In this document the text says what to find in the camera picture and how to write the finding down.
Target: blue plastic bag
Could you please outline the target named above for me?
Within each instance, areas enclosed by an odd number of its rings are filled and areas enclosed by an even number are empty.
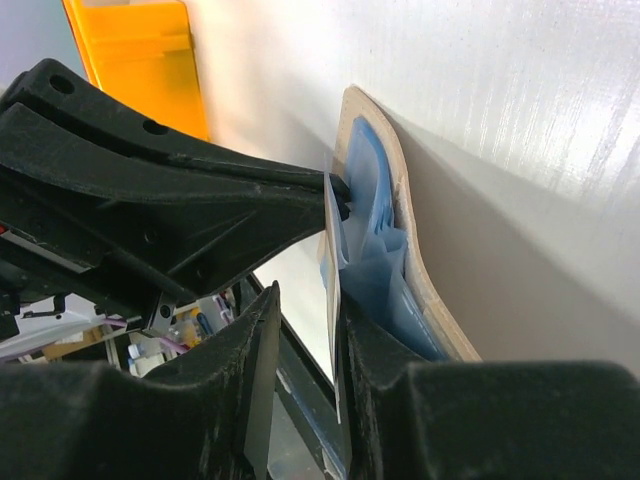
[[[351,189],[351,215],[333,224],[340,286],[369,318],[411,350],[427,360],[446,359],[404,280],[407,235],[394,226],[387,155],[362,117],[353,123],[345,181]],[[331,189],[328,197],[337,211]],[[326,286],[326,258],[321,270]]]

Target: white surface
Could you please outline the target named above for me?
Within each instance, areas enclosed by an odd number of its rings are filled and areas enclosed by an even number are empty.
[[[79,343],[84,340],[83,332],[74,333],[73,335],[69,335],[68,337],[64,337],[61,340],[55,342],[56,345],[63,345],[65,343]]]
[[[104,315],[96,316],[93,303],[71,294],[66,298],[66,311],[51,317],[22,318],[26,311],[50,312],[53,310],[53,297],[23,308],[16,316],[20,334],[0,342],[0,360],[11,359],[25,352],[40,349],[61,339],[72,337],[89,330],[104,321]]]
[[[165,363],[165,359],[161,353],[152,355],[151,357],[136,358],[133,363],[129,365],[129,373],[134,377],[144,377],[151,370],[163,363]]]
[[[0,86],[47,57],[86,76],[62,1],[0,0]]]
[[[216,141],[323,168],[358,84],[397,122],[425,263],[479,353],[640,372],[636,1],[186,3]],[[258,275],[328,372],[313,243]]]

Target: yellow box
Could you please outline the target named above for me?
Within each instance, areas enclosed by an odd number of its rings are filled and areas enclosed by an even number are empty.
[[[93,85],[158,123],[209,140],[182,3],[62,2]]]

